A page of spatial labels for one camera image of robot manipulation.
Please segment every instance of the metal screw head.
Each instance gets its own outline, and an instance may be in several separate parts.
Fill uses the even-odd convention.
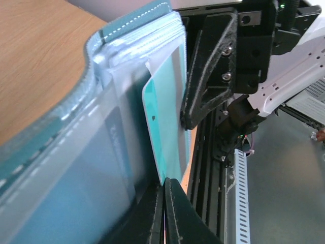
[[[223,79],[224,81],[230,81],[231,78],[232,78],[232,75],[231,75],[230,72],[227,72],[227,73],[224,73],[221,77],[222,77],[222,79]]]
[[[231,46],[229,46],[222,51],[222,55],[229,56],[232,53],[232,51],[233,51],[233,48]]]

